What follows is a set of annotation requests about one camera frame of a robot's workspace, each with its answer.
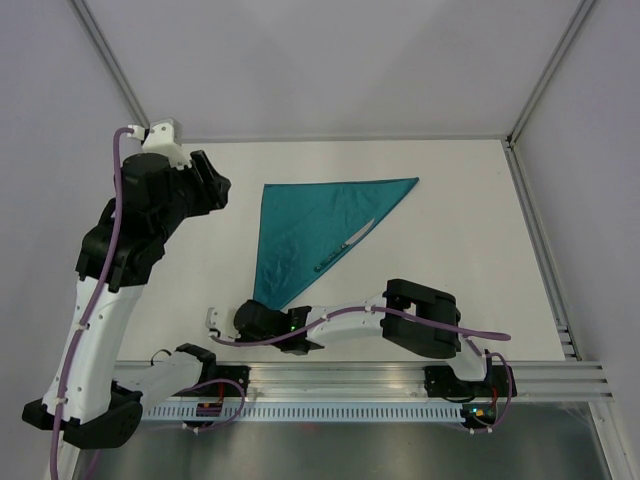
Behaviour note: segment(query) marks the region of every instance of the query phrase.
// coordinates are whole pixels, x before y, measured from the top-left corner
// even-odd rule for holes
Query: metal bar
[[[542,95],[549,86],[549,83],[555,76],[562,62],[565,60],[567,53],[584,28],[587,19],[591,16],[597,4],[598,0],[582,0],[578,5],[578,8],[573,14],[573,17],[571,17],[571,20],[569,21],[567,28],[562,34],[558,45],[553,51],[553,54],[547,62],[547,65],[544,67],[542,75],[540,75],[540,78],[536,82],[531,95],[527,99],[527,102],[522,108],[522,111],[520,112],[520,115],[518,116],[518,119],[516,120],[516,123],[511,130],[511,133],[509,135],[511,145],[513,145],[518,140],[518,138],[520,138],[520,135],[522,135],[522,132],[524,131],[527,122],[531,118],[531,114],[538,105],[540,98],[542,98]]]
[[[135,120],[135,122],[140,126],[148,127],[149,119],[133,91],[131,84],[127,80],[120,63],[113,54],[104,33],[100,29],[98,22],[89,9],[89,6],[84,0],[67,0],[67,3],[89,37],[98,57],[100,57],[100,61],[103,63],[109,73],[109,76],[115,83],[116,88],[120,92],[120,95],[129,110],[129,113],[133,117],[133,120]]]
[[[426,365],[444,363],[249,363],[247,397],[259,402],[441,402],[427,397]],[[118,362],[115,378],[147,367],[147,362]],[[515,402],[612,401],[597,362],[513,362],[511,367],[518,388]]]
[[[562,353],[564,353],[565,357],[574,357],[576,354],[573,350],[573,345],[562,345]]]
[[[544,288],[547,292],[547,297],[549,298],[551,311],[553,312],[556,323],[566,327],[567,332],[571,335],[571,327],[567,318],[567,308],[564,298],[560,292],[558,276],[538,215],[536,214],[536,210],[533,205],[531,194],[529,193],[530,189],[526,182],[522,166],[512,146],[508,142],[503,142],[502,146],[505,151],[509,170],[511,171],[511,177],[516,189],[518,201],[520,202],[524,221],[527,226],[527,230],[529,231],[529,237],[531,238],[531,244],[533,246],[536,261],[538,262],[538,268],[542,275]],[[573,346],[576,356],[580,358],[579,346],[577,346],[575,342],[573,342]]]
[[[406,140],[500,140],[506,139],[504,133],[487,135],[385,135],[385,134],[333,134],[333,135],[282,135],[282,136],[224,136],[183,138],[182,144],[194,143],[270,143],[270,142],[367,142],[367,141],[406,141]]]
[[[638,467],[633,458],[630,443],[620,434],[620,429],[612,414],[613,405],[590,403],[591,415],[600,445],[613,480],[634,480],[638,477]]]

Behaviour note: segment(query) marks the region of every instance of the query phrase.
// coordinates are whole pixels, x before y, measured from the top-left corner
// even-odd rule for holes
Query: teal cloth
[[[265,185],[254,300],[281,310],[358,242],[319,272],[317,265],[375,219],[360,240],[371,233],[418,180]]]

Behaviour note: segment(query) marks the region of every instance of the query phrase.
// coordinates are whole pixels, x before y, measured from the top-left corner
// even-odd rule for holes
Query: white table surface
[[[221,347],[207,337],[215,306],[229,325],[251,298],[265,183],[420,177],[352,251],[292,302],[334,305],[405,278],[456,296],[461,325],[508,332],[479,340],[510,360],[563,360],[553,316],[500,142],[493,140],[221,143],[203,149],[233,186],[226,209],[188,219],[154,267],[122,343],[122,360],[148,360],[189,342],[220,361],[407,361],[383,339],[337,344],[305,357],[274,347]]]

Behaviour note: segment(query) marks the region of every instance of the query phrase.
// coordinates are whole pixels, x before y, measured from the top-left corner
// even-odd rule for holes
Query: white wall
[[[640,3],[600,2],[518,145],[583,354],[640,456]]]
[[[87,3],[148,115],[215,141],[505,134],[579,0]]]
[[[31,479],[50,434],[22,406],[57,367],[80,242],[112,191],[111,135],[131,122],[64,1],[4,0],[0,59],[0,476]]]

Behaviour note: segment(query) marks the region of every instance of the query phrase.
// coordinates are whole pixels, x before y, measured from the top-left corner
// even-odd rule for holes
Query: metal extrusion profile
[[[529,98],[527,99],[524,107],[520,111],[520,115],[518,115],[518,119],[514,124],[511,132],[509,134],[509,143],[513,145],[518,138],[524,132],[524,129],[531,118],[531,114],[535,111],[538,102],[544,95],[547,87],[551,83],[552,79],[556,76],[560,65],[562,65],[563,61],[567,57],[569,50],[575,43],[576,39],[580,35],[580,32],[584,29],[584,26],[587,23],[587,20],[591,17],[596,5],[599,0],[581,0],[580,4],[576,8],[569,24],[565,28],[560,41],[556,45],[553,53],[551,54],[551,58],[547,62],[542,74],[538,78],[535,86]]]
[[[441,399],[427,397],[423,371],[425,366],[443,365],[442,362],[295,362],[244,365],[251,368],[247,399],[256,404],[442,403]],[[118,362],[115,377],[126,374],[127,370],[147,367],[146,362]],[[514,403],[613,401],[609,384],[598,362],[512,362],[511,367],[518,387]]]
[[[120,66],[117,58],[113,54],[107,38],[100,29],[91,9],[84,0],[67,0],[67,3],[73,10],[76,18],[80,22],[82,29],[87,34],[89,41],[95,48],[100,61],[107,69],[107,73],[113,80],[116,88],[120,92],[122,99],[129,110],[129,113],[136,123],[143,127],[149,126],[149,118],[142,108],[133,87],[127,80],[127,77]]]
[[[531,239],[531,245],[533,246],[538,268],[542,275],[542,282],[547,293],[547,298],[549,299],[549,305],[551,306],[551,311],[558,325],[560,338],[563,342],[563,350],[565,351],[566,356],[573,356],[576,360],[581,360],[579,347],[573,340],[574,336],[571,332],[566,303],[560,290],[558,275],[556,273],[542,226],[536,213],[535,205],[533,204],[531,194],[529,193],[530,189],[522,170],[522,166],[513,147],[511,147],[507,141],[503,141],[502,146],[509,170],[511,171],[513,185],[516,190],[516,195],[518,196],[518,201],[520,202],[520,208],[529,232],[529,238]],[[568,349],[565,347],[566,342],[562,340],[562,333],[566,333],[568,335],[568,342],[571,344],[573,352],[568,352]]]

